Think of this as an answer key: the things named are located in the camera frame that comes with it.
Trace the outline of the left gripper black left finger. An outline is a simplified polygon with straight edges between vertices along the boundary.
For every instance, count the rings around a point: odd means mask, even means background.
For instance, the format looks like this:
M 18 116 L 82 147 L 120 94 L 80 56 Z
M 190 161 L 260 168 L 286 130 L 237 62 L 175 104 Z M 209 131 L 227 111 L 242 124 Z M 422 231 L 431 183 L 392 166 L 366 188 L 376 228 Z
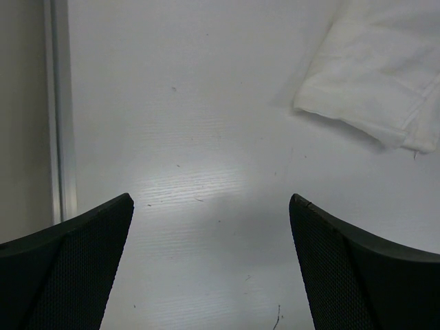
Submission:
M 133 211 L 124 193 L 1 244 L 1 328 L 99 329 Z

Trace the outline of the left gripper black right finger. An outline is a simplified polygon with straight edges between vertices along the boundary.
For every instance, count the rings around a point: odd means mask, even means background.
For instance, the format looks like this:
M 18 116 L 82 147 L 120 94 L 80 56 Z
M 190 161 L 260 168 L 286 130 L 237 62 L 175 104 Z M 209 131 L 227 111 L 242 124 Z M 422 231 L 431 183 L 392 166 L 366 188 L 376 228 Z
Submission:
M 291 232 L 315 329 L 438 329 L 439 255 L 398 244 L 298 194 Z

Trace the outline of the white pleated skirt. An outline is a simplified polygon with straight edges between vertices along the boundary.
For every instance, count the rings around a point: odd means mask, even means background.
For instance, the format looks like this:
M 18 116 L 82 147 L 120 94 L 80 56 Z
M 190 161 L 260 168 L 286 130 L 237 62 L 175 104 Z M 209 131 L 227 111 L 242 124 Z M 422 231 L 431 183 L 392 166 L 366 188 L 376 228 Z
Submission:
M 294 106 L 391 148 L 439 141 L 439 2 L 345 1 Z

